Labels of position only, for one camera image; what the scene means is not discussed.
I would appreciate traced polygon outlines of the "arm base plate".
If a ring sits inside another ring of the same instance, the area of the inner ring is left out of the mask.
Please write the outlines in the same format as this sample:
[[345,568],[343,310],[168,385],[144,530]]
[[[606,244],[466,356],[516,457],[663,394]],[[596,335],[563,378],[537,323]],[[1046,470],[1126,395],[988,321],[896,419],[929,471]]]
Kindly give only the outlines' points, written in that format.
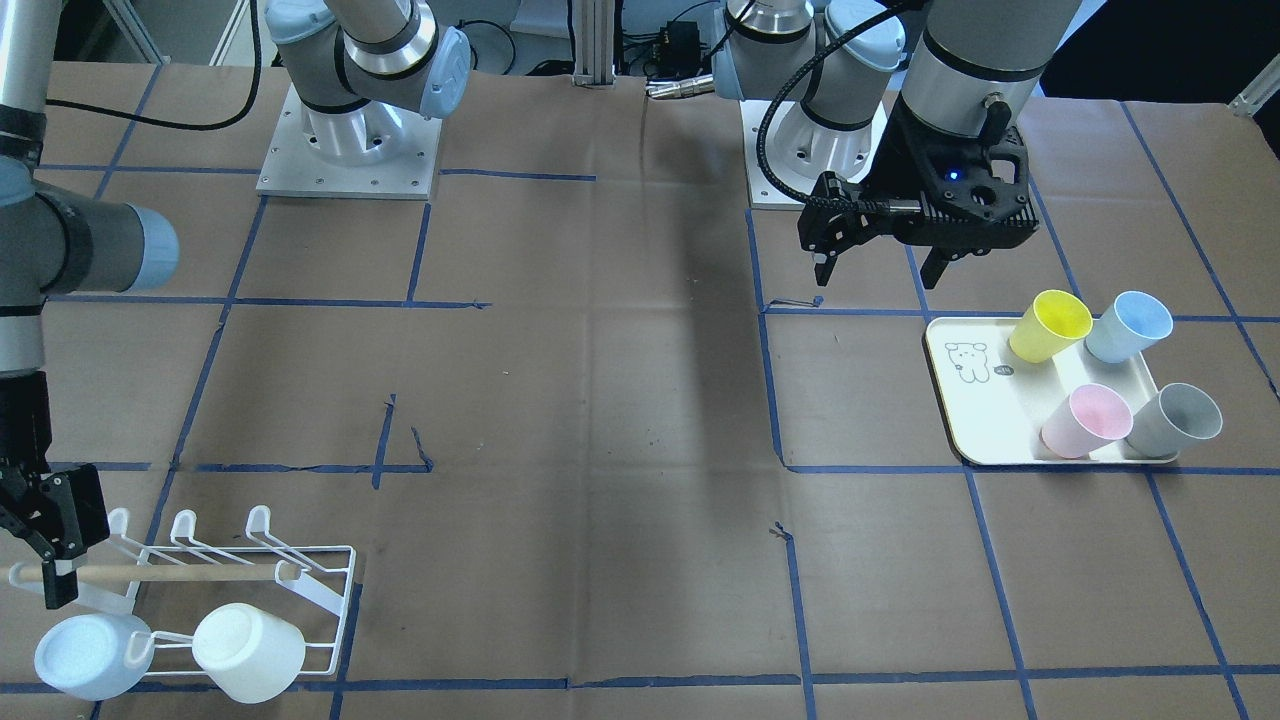
[[[801,204],[778,191],[764,176],[756,158],[756,136],[767,101],[740,104],[742,146],[750,205],[754,209],[797,211]],[[765,159],[774,174],[797,192],[813,191],[824,170],[849,182],[860,182],[870,172],[888,114],[882,102],[868,126],[841,131],[817,124],[796,102],[782,102],[765,135]]]
[[344,114],[306,106],[291,87],[256,190],[291,199],[428,201],[443,122],[383,102]]

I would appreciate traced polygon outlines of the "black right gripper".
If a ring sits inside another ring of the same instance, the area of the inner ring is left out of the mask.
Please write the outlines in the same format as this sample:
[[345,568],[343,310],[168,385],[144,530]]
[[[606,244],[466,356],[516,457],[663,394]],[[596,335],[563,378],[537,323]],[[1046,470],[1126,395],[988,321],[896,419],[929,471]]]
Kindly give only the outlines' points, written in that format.
[[51,470],[49,386],[44,372],[1,379],[1,524],[42,561],[45,609],[79,598],[77,557],[109,537],[99,469]]

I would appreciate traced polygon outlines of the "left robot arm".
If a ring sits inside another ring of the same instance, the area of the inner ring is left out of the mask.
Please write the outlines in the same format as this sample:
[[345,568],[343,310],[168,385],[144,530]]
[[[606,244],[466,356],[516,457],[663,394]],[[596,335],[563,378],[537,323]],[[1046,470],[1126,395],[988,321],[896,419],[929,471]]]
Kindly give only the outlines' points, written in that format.
[[716,92],[764,111],[748,161],[799,202],[824,286],[881,236],[948,264],[1015,249],[1039,222],[1016,122],[1076,1],[727,1]]

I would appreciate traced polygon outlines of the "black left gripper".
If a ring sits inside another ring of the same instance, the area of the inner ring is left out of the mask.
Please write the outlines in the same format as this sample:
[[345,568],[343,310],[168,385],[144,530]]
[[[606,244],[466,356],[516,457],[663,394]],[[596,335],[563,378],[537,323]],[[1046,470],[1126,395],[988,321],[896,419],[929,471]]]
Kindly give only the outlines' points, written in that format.
[[[800,215],[800,247],[812,252],[815,283],[819,287],[829,283],[836,255],[881,234],[924,247],[922,188],[920,179],[905,174],[874,170],[869,184],[859,184],[832,170],[822,172]],[[931,249],[919,269],[923,288],[934,290],[948,265],[960,256],[960,249]]]

